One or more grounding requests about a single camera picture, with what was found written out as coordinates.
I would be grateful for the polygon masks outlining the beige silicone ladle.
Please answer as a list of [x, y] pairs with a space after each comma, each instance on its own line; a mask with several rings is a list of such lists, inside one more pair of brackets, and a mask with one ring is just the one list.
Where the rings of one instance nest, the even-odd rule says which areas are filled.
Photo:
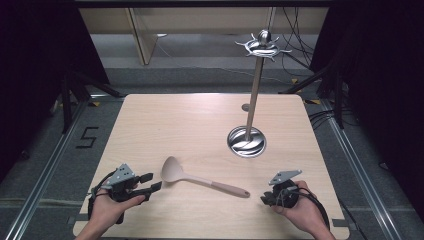
[[178, 160], [173, 156], [168, 157], [163, 163], [161, 170], [161, 178], [168, 183], [173, 183], [177, 181], [189, 181], [196, 184], [215, 188], [219, 191], [231, 194], [236, 197], [250, 197], [250, 193], [245, 189], [185, 173]]

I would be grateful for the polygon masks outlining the steel utensil stand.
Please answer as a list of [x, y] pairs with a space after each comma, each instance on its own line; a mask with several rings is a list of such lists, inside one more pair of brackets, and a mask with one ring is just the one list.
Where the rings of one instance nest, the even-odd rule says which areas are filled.
[[279, 38], [273, 39], [267, 29], [261, 30], [257, 35], [252, 34], [251, 37], [252, 39], [245, 43], [237, 42], [237, 45], [245, 48], [247, 57], [256, 58], [250, 100], [242, 106], [247, 110], [247, 120], [245, 125], [235, 127], [227, 135], [227, 146], [242, 158], [261, 155], [267, 145], [264, 133], [253, 126], [264, 62], [266, 59], [274, 61], [274, 57], [280, 53], [290, 53], [290, 50], [282, 50], [277, 45]]

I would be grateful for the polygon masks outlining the person's right hand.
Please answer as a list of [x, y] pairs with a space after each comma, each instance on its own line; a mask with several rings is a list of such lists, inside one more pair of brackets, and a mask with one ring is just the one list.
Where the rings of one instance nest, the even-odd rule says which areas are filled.
[[299, 230], [307, 233], [313, 226], [326, 226], [318, 207], [304, 196], [300, 196], [292, 208], [274, 205], [271, 209], [286, 217]]

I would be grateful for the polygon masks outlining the wooden cabinet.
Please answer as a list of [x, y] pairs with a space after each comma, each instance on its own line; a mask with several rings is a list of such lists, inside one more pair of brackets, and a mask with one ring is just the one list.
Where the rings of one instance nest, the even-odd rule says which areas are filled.
[[91, 34], [131, 34], [139, 61], [150, 63], [160, 34], [318, 34], [326, 7], [82, 8]]

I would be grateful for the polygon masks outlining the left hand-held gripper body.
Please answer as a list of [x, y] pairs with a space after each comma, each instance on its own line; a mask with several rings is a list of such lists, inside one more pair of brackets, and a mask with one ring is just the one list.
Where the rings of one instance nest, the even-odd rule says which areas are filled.
[[116, 202], [123, 202], [130, 198], [130, 193], [138, 183], [138, 176], [126, 164], [120, 165], [101, 186], [108, 191]]

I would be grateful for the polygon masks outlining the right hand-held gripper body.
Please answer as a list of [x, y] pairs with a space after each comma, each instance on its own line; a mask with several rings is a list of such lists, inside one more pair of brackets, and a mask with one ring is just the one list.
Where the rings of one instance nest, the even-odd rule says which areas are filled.
[[271, 191], [276, 198], [276, 206], [292, 208], [298, 201], [299, 188], [292, 180], [293, 177], [302, 173], [301, 170], [279, 171], [269, 181]]

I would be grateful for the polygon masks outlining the metal floor rail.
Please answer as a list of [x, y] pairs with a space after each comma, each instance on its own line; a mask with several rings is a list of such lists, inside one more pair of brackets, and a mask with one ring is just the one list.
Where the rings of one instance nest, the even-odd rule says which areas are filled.
[[73, 226], [122, 101], [99, 98], [76, 107], [63, 132], [56, 110], [0, 183], [0, 240], [73, 240]]
[[330, 119], [330, 126], [386, 239], [402, 240], [390, 212], [377, 193], [345, 131], [339, 127], [339, 124], [333, 118]]

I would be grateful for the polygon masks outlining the black metal stand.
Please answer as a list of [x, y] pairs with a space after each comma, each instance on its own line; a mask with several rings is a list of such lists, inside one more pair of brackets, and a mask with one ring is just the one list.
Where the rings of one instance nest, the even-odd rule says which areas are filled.
[[87, 85], [91, 85], [115, 98], [125, 97], [125, 94], [120, 93], [110, 86], [100, 83], [93, 78], [90, 78], [86, 74], [77, 71], [67, 71], [61, 81], [61, 96], [64, 117], [63, 133], [66, 133], [73, 123], [71, 94], [73, 94], [78, 103], [87, 102], [91, 98], [91, 95], [86, 88]]
[[309, 76], [300, 83], [295, 84], [287, 90], [282, 91], [282, 94], [294, 94], [303, 88], [309, 86], [313, 82], [321, 79], [321, 83], [317, 90], [319, 98], [327, 99], [331, 94], [334, 94], [334, 114], [335, 120], [338, 126], [343, 129], [342, 120], [342, 97], [343, 97], [343, 77], [341, 70], [334, 64], [329, 63], [321, 70], [315, 72], [312, 76]]

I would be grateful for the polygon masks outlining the person's left hand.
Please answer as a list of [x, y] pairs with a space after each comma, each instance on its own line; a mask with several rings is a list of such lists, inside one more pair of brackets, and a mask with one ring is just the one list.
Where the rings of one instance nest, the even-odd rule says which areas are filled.
[[134, 206], [140, 205], [144, 200], [144, 196], [137, 196], [124, 202], [116, 202], [109, 196], [107, 190], [100, 187], [95, 194], [90, 220], [102, 219], [103, 221], [110, 221], [115, 224], [122, 213]]

